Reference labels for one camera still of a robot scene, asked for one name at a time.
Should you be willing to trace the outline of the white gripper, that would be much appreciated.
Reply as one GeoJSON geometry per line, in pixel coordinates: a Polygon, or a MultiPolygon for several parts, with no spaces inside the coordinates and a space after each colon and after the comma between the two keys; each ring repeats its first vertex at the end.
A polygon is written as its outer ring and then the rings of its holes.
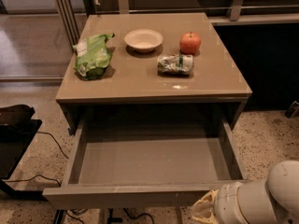
{"type": "Polygon", "coordinates": [[[199,224],[278,223],[265,180],[235,182],[209,191],[192,206],[192,219],[199,224]]]}

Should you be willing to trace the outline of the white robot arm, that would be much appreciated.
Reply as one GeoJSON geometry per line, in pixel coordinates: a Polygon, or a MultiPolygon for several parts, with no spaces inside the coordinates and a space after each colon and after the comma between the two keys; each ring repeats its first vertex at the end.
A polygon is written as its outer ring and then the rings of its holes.
{"type": "Polygon", "coordinates": [[[192,207],[199,224],[299,224],[299,161],[282,161],[266,179],[211,190],[192,207]]]}

